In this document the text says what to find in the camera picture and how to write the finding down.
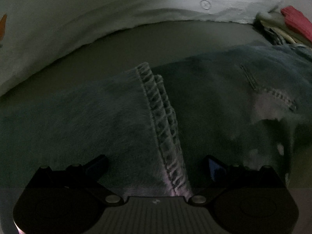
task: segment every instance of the white fabric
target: white fabric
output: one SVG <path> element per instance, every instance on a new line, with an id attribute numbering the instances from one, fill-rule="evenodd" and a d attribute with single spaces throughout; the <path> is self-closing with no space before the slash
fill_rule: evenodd
<path id="1" fill-rule="evenodd" d="M 0 0 L 0 96 L 78 47 L 114 31 L 173 20 L 251 23 L 282 0 Z"/>

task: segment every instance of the red cloth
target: red cloth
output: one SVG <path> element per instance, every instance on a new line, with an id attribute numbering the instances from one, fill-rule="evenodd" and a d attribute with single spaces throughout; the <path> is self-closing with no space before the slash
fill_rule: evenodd
<path id="1" fill-rule="evenodd" d="M 301 11 L 296 10 L 293 6 L 287 6 L 280 10 L 285 17 L 285 24 L 292 31 L 303 35 L 312 42 L 312 23 Z"/>

